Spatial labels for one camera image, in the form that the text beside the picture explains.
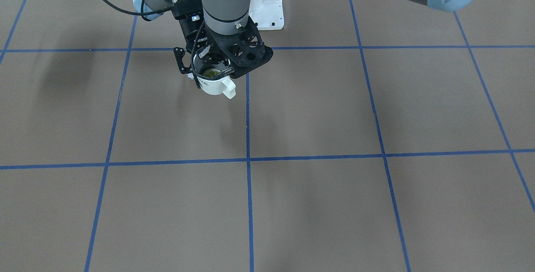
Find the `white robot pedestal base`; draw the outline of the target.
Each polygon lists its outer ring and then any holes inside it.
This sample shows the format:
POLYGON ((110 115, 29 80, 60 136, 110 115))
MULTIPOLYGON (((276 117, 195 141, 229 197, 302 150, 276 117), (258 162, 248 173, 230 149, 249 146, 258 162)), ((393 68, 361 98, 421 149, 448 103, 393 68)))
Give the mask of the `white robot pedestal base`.
POLYGON ((283 0, 251 0, 249 15, 259 31, 278 31, 285 25, 283 0))

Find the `white ceramic mug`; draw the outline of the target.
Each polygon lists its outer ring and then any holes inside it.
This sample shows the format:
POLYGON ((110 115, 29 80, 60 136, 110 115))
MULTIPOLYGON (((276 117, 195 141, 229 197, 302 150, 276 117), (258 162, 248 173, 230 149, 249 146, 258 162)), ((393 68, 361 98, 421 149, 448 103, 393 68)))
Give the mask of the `white ceramic mug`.
POLYGON ((194 68, 197 73, 199 87, 209 95, 225 95, 228 99, 233 99, 236 95, 236 85, 230 78, 234 71, 229 59, 224 61, 204 60, 199 55, 195 55, 194 68), (216 68, 221 70, 221 74, 215 78, 206 78, 202 74, 206 69, 216 68))

